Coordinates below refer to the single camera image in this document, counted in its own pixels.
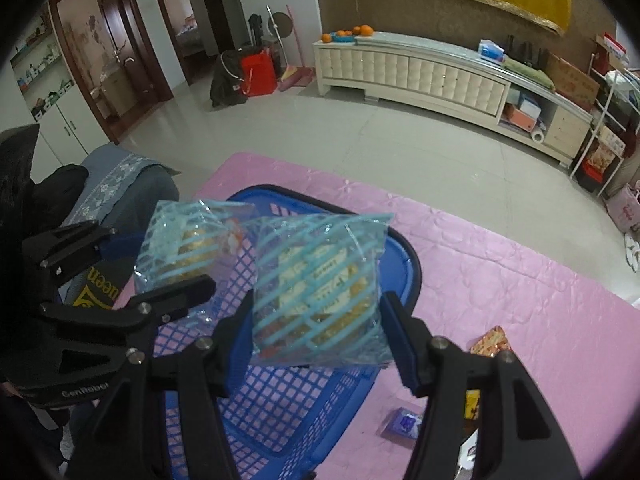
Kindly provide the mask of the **white slippers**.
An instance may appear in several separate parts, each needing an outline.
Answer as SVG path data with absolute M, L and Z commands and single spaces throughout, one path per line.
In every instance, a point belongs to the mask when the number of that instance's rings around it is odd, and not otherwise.
M 625 254 L 628 266 L 634 273 L 639 271 L 640 245 L 630 233 L 624 235 Z

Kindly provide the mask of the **blue striped cracker pack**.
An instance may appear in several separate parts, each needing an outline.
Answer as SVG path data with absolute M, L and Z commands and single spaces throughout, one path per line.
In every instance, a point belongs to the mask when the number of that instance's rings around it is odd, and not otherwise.
M 258 217 L 249 203 L 192 200 L 157 203 L 134 264 L 138 295 L 208 275 L 223 292 Z
M 253 361 L 274 367 L 386 366 L 378 302 L 390 214 L 260 217 Z

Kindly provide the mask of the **red white snack bag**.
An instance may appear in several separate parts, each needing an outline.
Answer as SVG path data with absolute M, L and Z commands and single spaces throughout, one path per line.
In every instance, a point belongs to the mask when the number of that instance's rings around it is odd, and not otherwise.
M 472 471 L 475 465 L 478 430 L 475 430 L 460 446 L 458 471 Z

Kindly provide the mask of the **cardboard box on cabinet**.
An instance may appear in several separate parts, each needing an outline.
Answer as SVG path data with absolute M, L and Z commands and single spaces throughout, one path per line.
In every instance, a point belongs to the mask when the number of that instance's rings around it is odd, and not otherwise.
M 551 52 L 548 53 L 544 72 L 554 83 L 556 92 L 590 112 L 600 91 L 597 81 Z

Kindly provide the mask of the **cream TV cabinet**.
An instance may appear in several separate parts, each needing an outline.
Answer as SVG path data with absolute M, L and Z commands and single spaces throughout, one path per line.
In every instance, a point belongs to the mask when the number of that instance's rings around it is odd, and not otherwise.
M 568 167 L 592 117 L 541 84 L 446 42 L 376 32 L 314 43 L 319 93 L 332 87 L 430 110 L 499 133 Z

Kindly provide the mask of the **blue tissue pack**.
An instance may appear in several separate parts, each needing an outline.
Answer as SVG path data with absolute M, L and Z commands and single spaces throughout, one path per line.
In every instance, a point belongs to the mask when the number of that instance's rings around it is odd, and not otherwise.
M 506 59 L 506 52 L 495 41 L 481 39 L 478 43 L 477 52 L 484 61 L 501 65 Z

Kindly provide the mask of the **white metal shelf rack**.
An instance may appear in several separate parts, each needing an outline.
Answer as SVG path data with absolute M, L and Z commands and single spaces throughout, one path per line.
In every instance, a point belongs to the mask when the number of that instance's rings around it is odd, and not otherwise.
M 606 32 L 594 40 L 588 75 L 599 85 L 591 122 L 570 177 L 591 194 L 608 196 L 608 187 L 634 157 L 639 141 L 639 70 L 628 52 Z

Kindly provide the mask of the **red orange snack pouch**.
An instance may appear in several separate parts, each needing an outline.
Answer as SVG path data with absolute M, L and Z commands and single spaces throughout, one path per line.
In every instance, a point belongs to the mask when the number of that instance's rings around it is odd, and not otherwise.
M 476 356 L 488 356 L 494 358 L 501 351 L 511 350 L 509 339 L 506 338 L 504 329 L 497 325 L 484 333 L 480 339 L 472 345 L 470 352 Z

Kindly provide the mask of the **purple yellow chips bag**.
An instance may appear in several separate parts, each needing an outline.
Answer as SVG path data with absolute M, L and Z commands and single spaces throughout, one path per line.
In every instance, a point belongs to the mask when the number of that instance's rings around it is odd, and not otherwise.
M 480 412 L 480 390 L 472 389 L 466 392 L 464 418 L 477 420 Z

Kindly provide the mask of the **purple Doublemint gum pack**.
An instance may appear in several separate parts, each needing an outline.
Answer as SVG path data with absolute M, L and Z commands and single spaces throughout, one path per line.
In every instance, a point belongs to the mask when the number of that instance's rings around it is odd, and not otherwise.
M 415 441 L 420 434 L 423 418 L 408 408 L 396 408 L 383 424 L 381 436 L 405 441 Z

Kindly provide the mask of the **pink tote bag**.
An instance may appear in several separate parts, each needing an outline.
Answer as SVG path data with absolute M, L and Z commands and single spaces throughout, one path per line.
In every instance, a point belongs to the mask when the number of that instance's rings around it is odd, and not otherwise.
M 639 191 L 625 184 L 605 202 L 605 209 L 620 232 L 629 232 L 639 224 Z

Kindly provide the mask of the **red shopping bag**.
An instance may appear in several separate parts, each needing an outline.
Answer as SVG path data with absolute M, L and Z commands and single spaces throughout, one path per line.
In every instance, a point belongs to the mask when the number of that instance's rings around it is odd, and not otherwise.
M 243 82 L 241 90 L 244 96 L 268 96 L 277 89 L 277 77 L 272 59 L 267 49 L 244 56 L 241 60 Z

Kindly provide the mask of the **black bag on floor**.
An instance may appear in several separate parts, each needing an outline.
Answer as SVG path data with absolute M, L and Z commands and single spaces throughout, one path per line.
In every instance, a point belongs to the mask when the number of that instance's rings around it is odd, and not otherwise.
M 247 96 L 242 90 L 245 82 L 240 50 L 222 52 L 214 63 L 213 79 L 209 89 L 212 107 L 244 104 Z

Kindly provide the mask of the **green folded cloth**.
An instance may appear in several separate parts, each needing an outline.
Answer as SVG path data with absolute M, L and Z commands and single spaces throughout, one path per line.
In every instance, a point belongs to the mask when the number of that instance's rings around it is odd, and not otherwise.
M 538 70 L 538 68 L 530 67 L 508 56 L 502 60 L 502 67 L 505 70 L 510 70 L 512 73 L 519 74 L 528 80 L 536 82 L 536 84 L 540 84 L 551 92 L 555 92 L 555 84 L 552 79 L 542 70 Z

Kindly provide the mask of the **pink quilted table mat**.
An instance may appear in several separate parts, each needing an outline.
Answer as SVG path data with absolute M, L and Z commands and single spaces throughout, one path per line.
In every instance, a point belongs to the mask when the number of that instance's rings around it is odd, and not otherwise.
M 408 197 L 262 155 L 230 156 L 198 195 L 224 200 L 258 184 L 280 185 L 358 214 L 392 214 L 422 266 L 416 315 L 462 347 L 502 327 L 583 474 L 608 455 L 637 413 L 639 313 L 598 282 Z

